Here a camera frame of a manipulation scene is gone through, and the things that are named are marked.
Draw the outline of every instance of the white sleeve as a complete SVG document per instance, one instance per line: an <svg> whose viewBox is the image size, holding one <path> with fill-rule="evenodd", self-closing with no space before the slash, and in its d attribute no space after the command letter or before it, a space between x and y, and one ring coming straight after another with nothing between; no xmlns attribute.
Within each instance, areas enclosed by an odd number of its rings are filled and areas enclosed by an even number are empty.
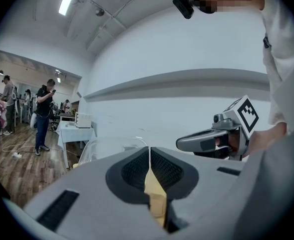
<svg viewBox="0 0 294 240"><path fill-rule="evenodd" d="M261 11L270 50L264 47L264 64L270 80L271 110L269 123L285 119L273 99L273 93L294 69L294 16L281 0L265 0Z"/></svg>

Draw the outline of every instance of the table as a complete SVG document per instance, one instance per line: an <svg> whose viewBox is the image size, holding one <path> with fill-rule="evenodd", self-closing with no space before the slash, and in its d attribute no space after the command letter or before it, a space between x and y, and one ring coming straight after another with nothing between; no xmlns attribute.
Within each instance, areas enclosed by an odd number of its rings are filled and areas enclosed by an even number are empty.
<svg viewBox="0 0 294 240"><path fill-rule="evenodd" d="M78 128L74 125L73 122L69 121L60 121L56 133L59 135L58 146L62 147L63 159L66 168L69 168L66 143L67 142L79 142L91 140L92 135L94 134L93 128Z"/></svg>
<svg viewBox="0 0 294 240"><path fill-rule="evenodd" d="M66 114L66 113L60 113L58 116L60 116L60 121L62 121L63 118L75 119L75 116L74 115Z"/></svg>

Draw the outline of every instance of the wooden floor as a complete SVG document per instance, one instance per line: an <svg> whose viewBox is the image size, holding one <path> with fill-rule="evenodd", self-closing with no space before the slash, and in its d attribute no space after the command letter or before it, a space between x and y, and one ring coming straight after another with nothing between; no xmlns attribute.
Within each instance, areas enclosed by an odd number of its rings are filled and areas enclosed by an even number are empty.
<svg viewBox="0 0 294 240"><path fill-rule="evenodd" d="M4 186L11 197L11 201L19 207L23 207L34 195L50 185L62 175L72 170L72 165L78 163L79 158L76 155L67 152L68 163L70 169L65 168L63 162L63 154L57 145L58 134L48 131L46 135L45 144L50 151L40 151L40 156L34 154L36 131L32 131L28 124L18 124L15 128L15 133L11 135L0 136L0 183ZM4 147L10 145L21 144L23 145L12 146L5 150L16 150L20 147L22 158L13 157L12 152L3 152ZM77 155L81 155L82 150L79 143L71 142L66 144L66 149Z"/></svg>

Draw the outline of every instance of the head-mounted camera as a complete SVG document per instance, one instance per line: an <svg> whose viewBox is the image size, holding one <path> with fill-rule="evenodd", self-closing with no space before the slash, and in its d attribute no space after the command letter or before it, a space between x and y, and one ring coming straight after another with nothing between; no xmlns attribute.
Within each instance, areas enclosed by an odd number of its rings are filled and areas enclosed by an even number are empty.
<svg viewBox="0 0 294 240"><path fill-rule="evenodd" d="M173 0L172 2L186 19L192 17L194 12L193 7L198 8L206 14L213 14L216 11L215 8L208 6L205 0Z"/></svg>

